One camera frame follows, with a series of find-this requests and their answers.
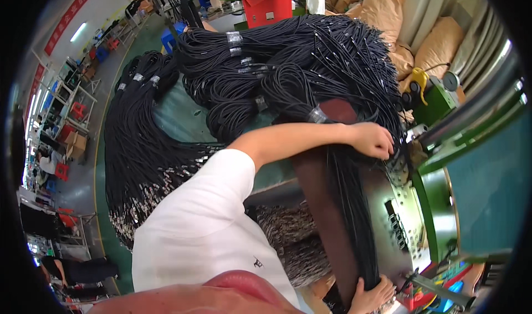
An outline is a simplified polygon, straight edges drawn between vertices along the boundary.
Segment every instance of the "metal pipe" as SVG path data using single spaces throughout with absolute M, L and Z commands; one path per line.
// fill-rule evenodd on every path
M 419 137 L 423 149 L 429 150 L 429 147 L 441 144 L 471 125 L 508 91 L 508 87 L 518 78 L 519 61 L 516 52 L 510 50 L 497 64 L 498 69 L 494 68 L 496 74 L 487 80 L 482 91 Z
M 442 299 L 449 299 L 455 304 L 462 306 L 465 310 L 470 309 L 476 300 L 476 297 L 468 297 L 461 293 L 455 293 L 453 291 L 449 291 L 448 289 L 445 289 L 439 285 L 434 284 L 433 281 L 421 275 L 414 276 L 412 278 L 412 284 L 417 284 L 423 287 L 424 289 L 437 294 Z

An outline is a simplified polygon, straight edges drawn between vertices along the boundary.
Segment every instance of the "worker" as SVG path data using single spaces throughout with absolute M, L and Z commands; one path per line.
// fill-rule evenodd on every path
M 39 162 L 40 169 L 48 174 L 55 174 L 57 163 L 65 162 L 64 156 L 55 150 L 52 150 L 50 156 L 46 152 L 38 150 L 36 158 L 37 162 Z
M 74 286 L 77 283 L 98 283 L 107 277 L 119 278 L 118 266 L 109 261 L 108 257 L 88 261 L 62 259 L 54 256 L 44 256 L 37 267 L 39 273 L 44 274 L 50 283 L 50 274 L 61 280 L 63 286 Z
M 296 291 L 260 227 L 244 214 L 256 172 L 316 146 L 351 145 L 386 160 L 390 133 L 375 123 L 290 123 L 243 134 L 170 193 L 135 232 L 134 294 L 91 314 L 301 313 Z M 359 280 L 349 314 L 365 314 L 394 295 L 388 278 L 370 291 Z

